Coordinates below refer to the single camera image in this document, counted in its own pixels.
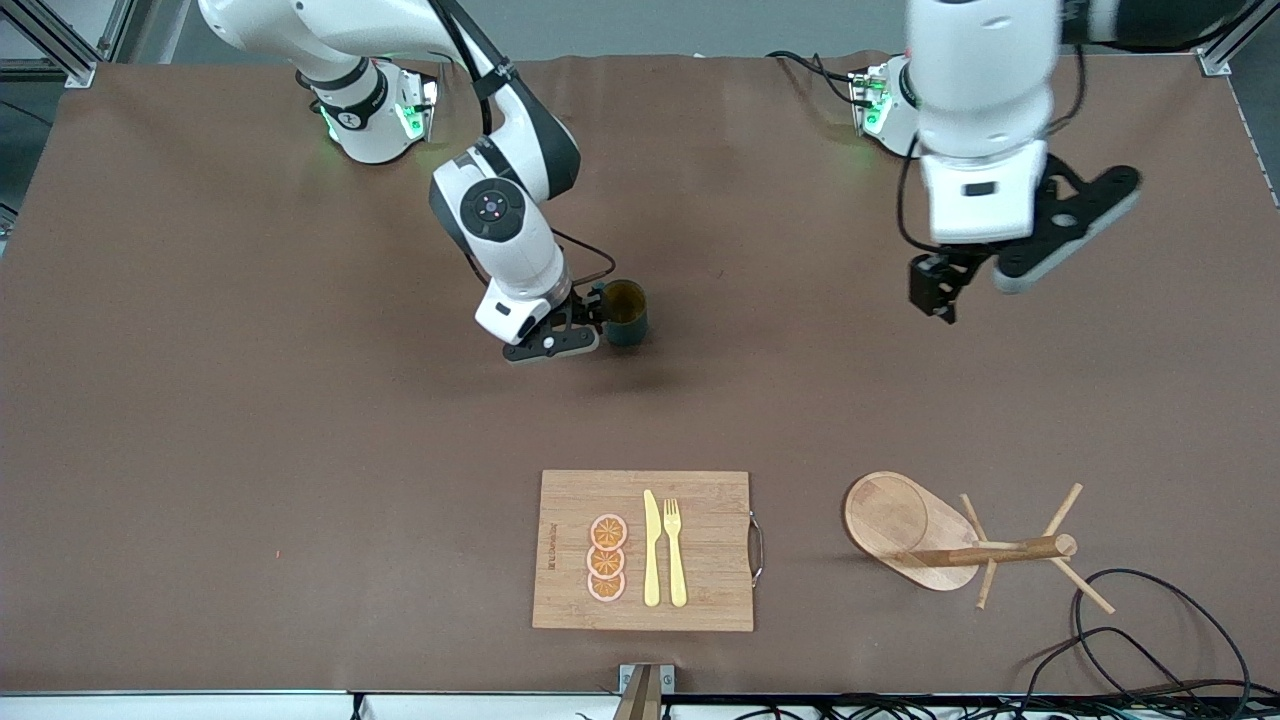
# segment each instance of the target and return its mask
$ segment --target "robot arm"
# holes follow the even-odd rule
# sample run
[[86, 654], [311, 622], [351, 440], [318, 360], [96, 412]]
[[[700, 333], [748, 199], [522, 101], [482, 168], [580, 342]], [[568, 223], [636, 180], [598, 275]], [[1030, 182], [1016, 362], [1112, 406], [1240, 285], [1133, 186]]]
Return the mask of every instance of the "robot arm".
[[507, 343], [512, 361], [594, 350], [598, 304], [573, 292], [564, 254], [538, 209], [573, 187], [581, 155], [515, 65], [454, 0], [307, 0], [298, 15], [324, 45], [353, 55], [470, 60], [476, 97], [492, 97], [503, 123], [435, 170], [430, 202], [462, 252], [489, 272], [476, 322]]
[[[1084, 181], [1048, 151], [1050, 76], [1060, 42], [1181, 49], [1230, 20], [1244, 4], [910, 0], [910, 60], [881, 82], [892, 83], [891, 95], [910, 100], [910, 110], [896, 109], [902, 101], [892, 106], [897, 136], [914, 115], [913, 145], [923, 151], [937, 243], [933, 254], [911, 263], [911, 301], [954, 323], [960, 288], [992, 256], [997, 288], [1025, 292], [1137, 202], [1140, 176], [1133, 168], [1111, 168]], [[883, 126], [888, 110], [873, 105]], [[863, 126], [887, 135], [883, 127]], [[1064, 184], [1074, 191], [1071, 197], [1060, 197]]]
[[[388, 54], [461, 59], [481, 102], [503, 123], [433, 174], [430, 205], [463, 254], [490, 278], [476, 322], [509, 361], [588, 352], [599, 345], [599, 296], [573, 290], [564, 254], [538, 205], [573, 187], [573, 137], [454, 0], [200, 0], [215, 32], [298, 67], [330, 133], [353, 159], [394, 159], [425, 128], [408, 120], [434, 94]], [[219, 28], [236, 28], [223, 32]]]

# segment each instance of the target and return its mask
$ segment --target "brown tabletop surface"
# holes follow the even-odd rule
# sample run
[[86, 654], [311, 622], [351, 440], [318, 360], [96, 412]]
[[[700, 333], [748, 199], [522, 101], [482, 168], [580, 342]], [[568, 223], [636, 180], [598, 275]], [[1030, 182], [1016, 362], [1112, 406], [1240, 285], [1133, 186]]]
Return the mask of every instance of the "brown tabletop surface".
[[[645, 286], [653, 331], [512, 368], [428, 208], [477, 135], [457, 82], [442, 142], [361, 167], [288, 67], [100, 68], [0, 261], [0, 689], [591, 691], [635, 661], [684, 691], [1024, 689], [1073, 588], [1006, 566], [978, 611], [977, 582], [933, 593], [868, 560], [841, 500], [881, 469], [968, 492], [1001, 539], [1084, 483], [1075, 568], [1178, 583], [1276, 682], [1280, 217], [1226, 81], [1190, 58], [1089, 69], [1053, 150], [1139, 168], [1142, 201], [1030, 293], [983, 273], [947, 327], [906, 300], [899, 161], [815, 77], [524, 64], [582, 146], [545, 213]], [[1060, 106], [1074, 82], [1062, 63]], [[750, 471], [756, 630], [532, 629], [545, 468]], [[1181, 605], [1100, 589], [1183, 676], [1236, 674]], [[1075, 655], [1041, 688], [1106, 689]]]

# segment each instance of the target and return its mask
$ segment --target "orange slice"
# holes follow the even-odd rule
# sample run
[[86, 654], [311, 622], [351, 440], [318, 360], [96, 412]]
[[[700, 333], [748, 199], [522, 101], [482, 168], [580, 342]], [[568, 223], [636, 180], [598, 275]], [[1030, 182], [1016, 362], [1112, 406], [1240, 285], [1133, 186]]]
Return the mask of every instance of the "orange slice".
[[600, 602], [613, 602], [614, 600], [622, 597], [622, 591], [627, 589], [627, 577], [618, 575], [617, 578], [602, 579], [595, 575], [586, 577], [586, 592], [591, 593], [591, 597], [599, 600]]
[[600, 550], [593, 546], [586, 551], [586, 569], [602, 580], [617, 578], [626, 565], [626, 556], [621, 550]]
[[617, 515], [608, 512], [591, 523], [591, 544], [599, 550], [618, 550], [627, 542], [627, 524]]

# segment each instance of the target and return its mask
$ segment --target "dark green cup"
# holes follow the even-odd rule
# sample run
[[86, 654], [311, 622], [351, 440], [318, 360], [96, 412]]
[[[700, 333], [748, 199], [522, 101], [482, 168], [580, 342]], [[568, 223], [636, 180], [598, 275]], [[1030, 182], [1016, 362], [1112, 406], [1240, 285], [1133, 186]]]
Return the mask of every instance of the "dark green cup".
[[640, 345], [649, 333], [649, 302], [644, 288], [632, 281], [613, 281], [600, 287], [600, 300], [604, 305], [604, 338], [618, 347]]

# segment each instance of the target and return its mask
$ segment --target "yellow knife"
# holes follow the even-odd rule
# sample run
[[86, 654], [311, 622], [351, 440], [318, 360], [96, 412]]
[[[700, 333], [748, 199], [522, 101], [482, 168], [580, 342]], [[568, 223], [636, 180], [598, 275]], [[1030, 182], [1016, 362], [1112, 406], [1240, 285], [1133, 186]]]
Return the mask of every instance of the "yellow knife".
[[658, 538], [662, 537], [662, 515], [658, 515], [658, 501], [653, 491], [644, 491], [644, 603], [657, 607], [662, 602], [658, 589]]

